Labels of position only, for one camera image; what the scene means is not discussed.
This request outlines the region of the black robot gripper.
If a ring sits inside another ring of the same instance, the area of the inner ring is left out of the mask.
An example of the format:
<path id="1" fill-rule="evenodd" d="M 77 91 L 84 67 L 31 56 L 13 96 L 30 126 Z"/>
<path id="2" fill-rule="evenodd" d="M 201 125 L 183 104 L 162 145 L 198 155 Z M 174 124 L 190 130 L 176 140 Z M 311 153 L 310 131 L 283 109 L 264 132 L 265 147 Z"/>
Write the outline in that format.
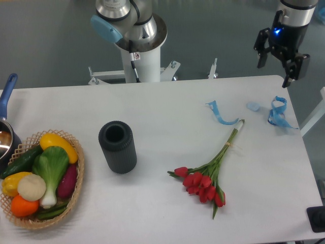
<path id="1" fill-rule="evenodd" d="M 257 68 L 263 68 L 266 64 L 269 47 L 265 47 L 269 39 L 271 54 L 281 61 L 286 76 L 282 84 L 283 88 L 290 86 L 292 81 L 304 78 L 310 63 L 310 55 L 299 53 L 309 24 L 304 26 L 290 26 L 282 23 L 282 15 L 276 15 L 271 29 L 265 28 L 259 31 L 253 49 L 258 53 Z"/>

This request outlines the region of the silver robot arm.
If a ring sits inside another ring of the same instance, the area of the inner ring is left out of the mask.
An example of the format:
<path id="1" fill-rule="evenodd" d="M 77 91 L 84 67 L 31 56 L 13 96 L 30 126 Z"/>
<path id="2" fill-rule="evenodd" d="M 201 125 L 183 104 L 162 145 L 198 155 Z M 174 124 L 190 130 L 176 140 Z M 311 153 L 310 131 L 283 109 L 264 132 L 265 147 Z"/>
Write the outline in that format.
<path id="1" fill-rule="evenodd" d="M 265 66 L 268 54 L 285 70 L 283 88 L 304 77 L 310 56 L 299 53 L 317 1 L 279 1 L 270 28 L 259 31 L 254 50 L 257 67 Z M 96 1 L 93 29 L 121 51 L 127 83 L 172 81 L 180 64 L 160 66 L 160 48 L 167 38 L 165 22 L 152 11 L 151 1 Z"/>

